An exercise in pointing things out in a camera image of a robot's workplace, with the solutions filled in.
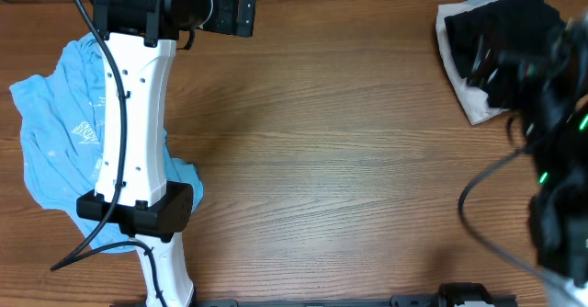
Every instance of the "folded black cloth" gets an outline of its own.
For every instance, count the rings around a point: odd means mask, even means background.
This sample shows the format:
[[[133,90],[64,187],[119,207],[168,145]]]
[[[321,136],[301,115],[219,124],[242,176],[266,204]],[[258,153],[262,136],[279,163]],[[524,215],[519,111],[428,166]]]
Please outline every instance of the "folded black cloth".
[[[564,28],[560,12],[543,0],[499,0],[445,18],[453,61],[462,78],[469,77],[478,37],[492,34],[501,50],[539,55],[547,50],[548,34]]]

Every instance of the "white cloth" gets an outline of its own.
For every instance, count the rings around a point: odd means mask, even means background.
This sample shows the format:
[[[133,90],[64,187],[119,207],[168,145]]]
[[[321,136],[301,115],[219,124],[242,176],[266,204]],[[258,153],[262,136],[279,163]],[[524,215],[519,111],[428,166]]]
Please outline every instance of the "white cloth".
[[[441,59],[449,77],[449,82],[453,86],[458,100],[466,112],[469,123],[476,125],[482,123],[487,119],[493,118],[496,115],[503,113],[506,109],[490,108],[486,100],[488,94],[480,90],[478,87],[468,86],[465,78],[461,78],[458,68],[453,62],[451,56],[451,47],[449,46],[449,39],[447,37],[447,26],[445,18],[451,17],[462,12],[468,12],[480,6],[488,5],[489,3],[498,0],[468,0],[463,3],[439,5],[437,12],[437,19],[435,23],[435,30],[437,33],[437,40],[439,43],[439,51],[441,52]]]

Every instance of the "green light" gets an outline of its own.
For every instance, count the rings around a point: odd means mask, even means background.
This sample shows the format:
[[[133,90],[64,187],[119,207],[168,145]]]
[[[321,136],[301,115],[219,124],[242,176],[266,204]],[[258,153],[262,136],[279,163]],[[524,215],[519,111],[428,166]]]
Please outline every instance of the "green light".
[[[586,126],[588,126],[588,115],[586,115],[586,117],[584,117],[582,120],[582,123],[580,123],[580,131],[584,130]]]
[[[539,179],[539,184],[545,183],[545,181],[548,180],[548,176],[549,174],[547,172],[543,173],[543,175],[541,175],[541,178]]]

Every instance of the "cable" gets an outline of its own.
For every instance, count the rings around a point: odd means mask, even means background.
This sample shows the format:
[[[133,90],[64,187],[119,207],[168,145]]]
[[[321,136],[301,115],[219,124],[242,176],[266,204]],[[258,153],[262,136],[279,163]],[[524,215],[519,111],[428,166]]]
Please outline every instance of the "cable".
[[[149,262],[151,264],[151,270],[152,270],[152,275],[153,275],[153,286],[155,288],[156,298],[159,299],[159,301],[163,307],[167,307],[167,304],[165,303],[164,295],[162,294],[162,292],[159,288],[159,282],[157,280],[157,269],[156,269],[156,265],[155,265],[155,258],[153,257],[153,251],[151,250],[151,248],[149,248],[149,246],[147,244],[145,244],[143,242],[137,242],[137,241],[120,242],[120,243],[108,244],[108,245],[99,247],[97,249],[94,249],[90,252],[87,252],[85,254],[79,255],[96,238],[96,236],[100,233],[102,228],[104,228],[104,226],[108,223],[108,220],[112,216],[114,209],[116,208],[117,204],[119,203],[120,192],[121,192],[122,188],[124,187],[123,173],[124,173],[124,167],[125,167],[125,157],[127,155],[127,104],[126,104],[127,99],[126,99],[126,94],[124,92],[124,88],[123,88],[123,84],[122,84],[122,78],[120,77],[119,68],[117,67],[117,63],[115,62],[114,57],[112,56],[112,53],[108,49],[107,44],[102,40],[102,37],[100,37],[100,34],[96,30],[96,27],[94,27],[94,23],[92,22],[92,19],[90,18],[87,11],[85,10],[84,5],[82,4],[81,0],[73,0],[73,2],[75,3],[75,6],[77,7],[77,9],[80,11],[82,18],[84,19],[84,22],[86,23],[86,25],[88,26],[88,28],[92,32],[92,35],[94,35],[94,38],[96,39],[96,41],[98,43],[98,46],[100,46],[100,49],[102,49],[102,52],[104,53],[105,57],[107,58],[108,64],[110,65],[110,69],[112,70],[112,74],[114,75],[114,79],[115,79],[115,82],[117,85],[117,91],[119,93],[119,106],[120,106],[119,165],[118,165],[118,169],[117,169],[118,170],[117,171],[117,180],[115,183],[114,195],[112,197],[112,201],[110,202],[110,206],[108,207],[107,213],[102,218],[102,221],[100,221],[100,223],[96,226],[96,228],[69,255],[67,255],[60,262],[53,265],[51,267],[51,271],[59,270],[63,267],[71,265],[72,263],[78,262],[80,260],[83,260],[83,259],[90,257],[90,256],[93,256],[95,254],[98,254],[102,251],[106,251],[108,249],[121,247],[121,246],[138,246],[138,247],[142,248],[143,250],[145,250],[145,255],[147,255],[149,257]]]
[[[475,176],[468,183],[468,185],[463,189],[463,192],[461,192],[461,195],[459,196],[459,201],[458,201],[459,219],[461,220],[461,224],[468,231],[469,235],[471,235],[475,240],[477,240],[478,243],[482,244],[484,247],[486,247],[487,249],[492,251],[494,254],[496,254],[497,256],[502,258],[503,260],[523,269],[525,272],[542,280],[545,284],[549,285],[553,289],[562,293],[566,298],[568,298],[570,301],[573,301],[579,307],[586,307],[576,297],[574,297],[572,294],[570,294],[568,291],[566,291],[564,288],[562,288],[561,285],[559,283],[557,283],[555,280],[550,279],[549,277],[547,277],[544,274],[540,273],[539,271],[535,270],[532,266],[529,266],[525,261],[521,260],[517,256],[514,256],[512,253],[508,252],[507,250],[503,249],[499,245],[493,243],[490,239],[483,236],[476,229],[474,229],[474,227],[471,224],[469,224],[469,221],[466,218],[466,214],[464,211],[464,203],[466,201],[466,198],[468,197],[468,194],[480,182],[482,182],[484,179],[486,179],[489,176],[491,176],[492,174],[494,174],[498,169],[502,168],[503,166],[505,166],[508,163],[510,163],[511,161],[513,161],[519,155],[526,153],[528,151],[528,149],[529,149],[529,147],[526,147],[524,149],[518,149],[518,150],[514,151],[513,153],[510,153],[509,155],[505,156],[503,159],[496,162],[494,165],[491,165],[488,169],[484,170],[483,172],[481,172],[480,174]]]

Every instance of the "blue fabric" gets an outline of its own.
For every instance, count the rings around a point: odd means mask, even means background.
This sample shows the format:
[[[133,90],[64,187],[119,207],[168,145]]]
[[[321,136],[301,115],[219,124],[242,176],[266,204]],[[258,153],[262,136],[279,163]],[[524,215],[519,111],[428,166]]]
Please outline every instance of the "blue fabric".
[[[55,72],[34,75],[10,86],[22,115],[20,141],[25,162],[25,184],[46,210],[64,210],[88,236],[97,222],[78,218],[75,201],[94,189],[102,165],[105,126],[104,66],[96,39],[88,34],[63,50]],[[172,159],[164,147],[167,179],[189,183],[194,190],[192,211],[204,188],[196,169]],[[107,224],[92,248],[128,240],[117,224]],[[133,250],[121,247],[109,253]]]

